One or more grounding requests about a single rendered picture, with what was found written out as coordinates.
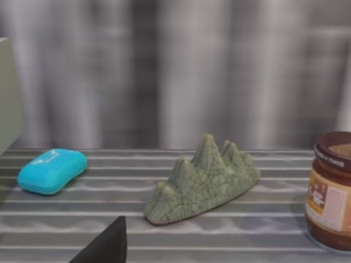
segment black pointed object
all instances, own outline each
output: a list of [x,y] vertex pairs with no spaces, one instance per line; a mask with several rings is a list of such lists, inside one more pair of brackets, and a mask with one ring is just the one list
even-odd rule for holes
[[70,263],[125,263],[126,257],[126,218],[120,216],[81,250]]

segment blue soap bar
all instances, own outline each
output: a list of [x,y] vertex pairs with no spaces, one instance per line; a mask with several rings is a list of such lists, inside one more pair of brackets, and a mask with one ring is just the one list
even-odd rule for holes
[[33,159],[20,171],[17,182],[24,190],[52,195],[87,167],[87,158],[78,151],[52,149]]

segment blurred gray background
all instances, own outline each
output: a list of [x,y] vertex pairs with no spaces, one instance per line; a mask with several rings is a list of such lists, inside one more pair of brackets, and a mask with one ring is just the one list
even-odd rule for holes
[[311,148],[351,130],[350,0],[0,0],[13,147]]

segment jar label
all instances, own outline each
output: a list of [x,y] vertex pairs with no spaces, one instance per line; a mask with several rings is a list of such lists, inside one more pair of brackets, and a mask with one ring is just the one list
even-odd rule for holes
[[307,191],[306,213],[316,224],[349,236],[350,197],[351,187],[327,180],[312,169]]

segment striped surface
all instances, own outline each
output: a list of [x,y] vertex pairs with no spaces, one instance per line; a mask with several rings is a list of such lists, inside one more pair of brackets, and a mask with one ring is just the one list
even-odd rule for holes
[[127,262],[350,262],[316,247],[303,216],[309,151],[253,151],[260,183],[198,218],[155,227],[144,202],[175,159],[193,151],[85,151],[89,169],[60,194],[23,192],[15,178],[41,151],[0,157],[0,262],[68,262],[119,215],[127,217]]

